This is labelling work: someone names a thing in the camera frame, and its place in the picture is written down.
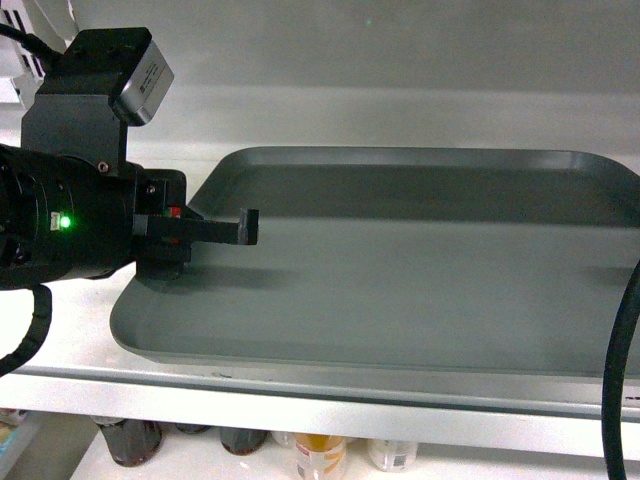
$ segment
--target black hose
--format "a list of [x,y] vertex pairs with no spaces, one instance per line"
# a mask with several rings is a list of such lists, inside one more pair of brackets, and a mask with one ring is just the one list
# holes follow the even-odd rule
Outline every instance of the black hose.
[[32,33],[25,33],[22,30],[0,23],[0,35],[15,40],[26,51],[33,53],[40,60],[45,73],[51,72],[56,62],[62,57],[61,53],[51,49]]
[[31,287],[33,292],[33,317],[27,335],[18,348],[0,359],[0,377],[21,367],[38,353],[47,338],[51,326],[51,291],[44,285]]
[[622,452],[621,410],[624,371],[633,334],[640,316],[640,262],[631,274],[611,331],[602,378],[602,446],[607,473],[625,480]]

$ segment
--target plastic tray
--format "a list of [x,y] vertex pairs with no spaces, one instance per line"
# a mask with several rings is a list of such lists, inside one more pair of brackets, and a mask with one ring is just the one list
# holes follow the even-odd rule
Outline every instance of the plastic tray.
[[243,150],[191,207],[260,209],[258,245],[196,244],[179,279],[134,279],[111,329],[170,363],[599,376],[639,195],[585,153]]

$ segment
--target white shelf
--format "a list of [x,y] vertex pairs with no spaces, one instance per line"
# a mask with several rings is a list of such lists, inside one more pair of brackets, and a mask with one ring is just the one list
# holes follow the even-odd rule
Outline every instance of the white shelf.
[[[640,35],[633,28],[638,12],[632,2],[514,6],[501,1],[487,8],[458,1],[434,8],[429,2],[378,7],[357,1],[293,2],[284,7],[263,1],[249,9],[236,2],[199,2],[193,8],[166,1],[73,3],[80,28],[151,30],[176,81],[154,121],[130,129],[128,158],[146,168],[183,170],[189,196],[218,160],[255,145],[569,149],[603,154],[640,172],[640,90],[629,81],[638,69],[620,61]],[[478,9],[483,11],[481,28]],[[600,21],[605,17],[610,21]],[[189,28],[177,35],[176,25]],[[23,111],[5,104],[0,112],[0,143],[19,144]],[[600,455],[594,417],[241,394],[235,388],[240,381],[253,381],[256,391],[276,385],[287,392],[290,385],[276,369],[163,365],[133,355],[109,331],[111,308],[132,275],[129,267],[107,280],[52,286],[54,319],[47,342],[27,366],[0,380],[7,406],[359,436],[380,431],[408,435],[413,429],[420,430],[423,441],[496,449],[425,447],[418,462],[423,469],[416,470],[420,478],[527,478],[524,471],[531,466],[529,478],[566,478],[573,466],[578,473],[572,478],[604,477],[598,458],[501,450]],[[31,308],[28,293],[0,292],[3,319],[11,320],[3,325],[0,355],[24,335]],[[431,404],[450,404],[450,385],[437,373],[426,381],[441,392]],[[486,399],[491,381],[470,375],[465,393],[473,401]],[[552,410],[564,400],[555,393],[555,381],[532,381],[526,389],[505,384],[505,395],[552,392],[544,398],[545,408]],[[330,395],[331,383],[343,382],[338,373],[327,372],[319,390]],[[358,386],[366,393],[365,376]],[[625,394],[635,397],[639,389],[640,380],[632,379]],[[600,381],[593,379],[589,385],[576,383],[572,395],[597,398],[599,391]],[[581,406],[597,409],[586,400]],[[625,446],[640,459],[640,424],[626,423],[624,430]],[[185,465],[193,470],[203,461],[209,466],[191,472],[191,478],[216,478],[215,472],[224,472],[218,478],[260,478],[257,470],[262,478],[280,478],[281,471],[286,475],[281,478],[289,478],[288,468],[267,468],[282,465],[276,457],[285,452],[269,453],[275,445],[243,459],[247,470],[238,459],[223,458],[212,435],[169,433],[158,457],[133,470],[116,467],[98,437],[75,478],[185,478]],[[189,448],[202,442],[202,449]],[[201,450],[210,455],[199,458]],[[182,455],[184,461],[174,468],[169,459]],[[364,457],[353,458],[354,472],[361,465],[366,478],[387,478]],[[227,475],[234,468],[241,473]]]
[[[144,465],[123,468],[111,459],[104,437],[98,433],[71,480],[289,480],[296,479],[294,450],[278,445],[269,436],[257,452],[237,457],[220,444],[218,429],[187,435],[164,424],[164,441],[157,455]],[[389,474],[369,460],[364,440],[349,444],[345,480],[424,479],[600,479],[605,477],[601,459],[523,453],[442,445],[420,446],[416,462],[406,472]],[[640,463],[627,462],[629,478],[640,478]]]

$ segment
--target lower shelf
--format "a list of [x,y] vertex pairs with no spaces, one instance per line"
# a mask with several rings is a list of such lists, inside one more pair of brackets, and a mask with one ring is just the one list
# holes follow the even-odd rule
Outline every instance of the lower shelf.
[[25,448],[31,443],[33,438],[42,426],[43,414],[31,412],[27,414],[22,424],[13,433],[6,450],[0,454],[0,479],[4,479],[7,473],[13,468]]
[[[158,454],[144,465],[123,468],[109,455],[100,433],[87,450],[71,480],[295,480],[293,449],[278,445],[269,436],[265,445],[246,457],[227,453],[218,429],[187,435],[163,424],[164,443]],[[605,478],[602,459],[508,450],[490,450],[443,445],[420,446],[416,462],[402,473],[377,470],[369,460],[364,440],[348,446],[345,480],[426,479],[540,479],[574,480]],[[629,478],[640,478],[640,463],[628,462]]]

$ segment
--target plastic bottle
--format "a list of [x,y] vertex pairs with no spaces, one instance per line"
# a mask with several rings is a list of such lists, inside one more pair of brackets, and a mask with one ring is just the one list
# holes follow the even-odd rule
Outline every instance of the plastic bottle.
[[291,432],[271,432],[271,436],[283,447],[293,448],[296,444],[296,439]]
[[211,427],[208,425],[195,425],[191,423],[176,423],[176,428],[182,433],[194,434],[202,433],[209,430]]
[[111,458],[123,467],[135,467],[153,457],[162,443],[158,422],[118,417],[91,417],[107,441]]
[[418,443],[369,439],[367,450],[369,457],[380,470],[401,472],[415,461]]
[[233,455],[249,455],[262,446],[268,433],[266,430],[221,427],[220,441],[225,450]]
[[344,437],[296,433],[298,475],[305,480],[338,480],[346,469]]

